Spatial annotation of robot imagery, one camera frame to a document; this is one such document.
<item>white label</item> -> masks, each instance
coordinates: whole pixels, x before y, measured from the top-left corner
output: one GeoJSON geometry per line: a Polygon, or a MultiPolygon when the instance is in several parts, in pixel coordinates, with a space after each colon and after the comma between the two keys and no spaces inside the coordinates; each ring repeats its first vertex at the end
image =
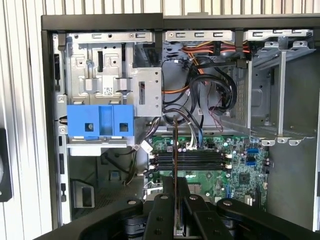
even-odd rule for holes
{"type": "Polygon", "coordinates": [[[201,108],[198,108],[198,115],[203,115],[204,113],[202,112],[201,108]]]}
{"type": "Polygon", "coordinates": [[[150,146],[150,144],[147,143],[146,140],[143,140],[143,141],[142,141],[142,143],[141,143],[141,148],[142,148],[147,154],[151,153],[152,150],[153,150],[153,147],[150,146]]]}
{"type": "Polygon", "coordinates": [[[103,88],[103,95],[112,96],[112,94],[113,94],[112,87],[107,86],[103,88]]]}

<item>open computer tower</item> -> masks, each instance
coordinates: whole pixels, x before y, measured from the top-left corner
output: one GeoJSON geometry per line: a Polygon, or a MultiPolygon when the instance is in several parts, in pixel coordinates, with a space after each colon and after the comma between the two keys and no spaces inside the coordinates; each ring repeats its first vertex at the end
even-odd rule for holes
{"type": "Polygon", "coordinates": [[[54,226],[172,175],[320,229],[320,17],[42,17],[54,226]]]}

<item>chipset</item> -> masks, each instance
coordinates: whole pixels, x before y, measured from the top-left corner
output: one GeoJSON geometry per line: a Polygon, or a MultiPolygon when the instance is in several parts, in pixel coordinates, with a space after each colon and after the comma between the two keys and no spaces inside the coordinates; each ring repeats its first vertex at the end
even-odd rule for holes
{"type": "Polygon", "coordinates": [[[239,174],[239,184],[249,184],[250,183],[250,173],[242,172],[239,174]]]}

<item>black mount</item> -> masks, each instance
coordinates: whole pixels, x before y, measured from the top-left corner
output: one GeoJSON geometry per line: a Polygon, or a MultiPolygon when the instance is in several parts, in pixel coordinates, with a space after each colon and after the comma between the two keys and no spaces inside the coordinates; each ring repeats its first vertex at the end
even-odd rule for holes
{"type": "Polygon", "coordinates": [[[299,225],[224,198],[216,206],[190,194],[185,178],[177,178],[177,197],[173,179],[163,179],[164,193],[144,204],[126,198],[72,221],[37,240],[318,240],[320,235],[299,225]],[[183,236],[174,236],[181,226],[183,236]]]}

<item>sheet metal panel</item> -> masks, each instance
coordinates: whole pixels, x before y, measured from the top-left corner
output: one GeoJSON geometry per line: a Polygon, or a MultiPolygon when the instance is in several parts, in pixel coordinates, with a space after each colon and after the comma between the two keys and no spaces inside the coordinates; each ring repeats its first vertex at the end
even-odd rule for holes
{"type": "Polygon", "coordinates": [[[14,197],[0,204],[0,239],[51,230],[40,16],[161,13],[319,13],[320,0],[2,0],[0,127],[7,129],[14,197]]]}

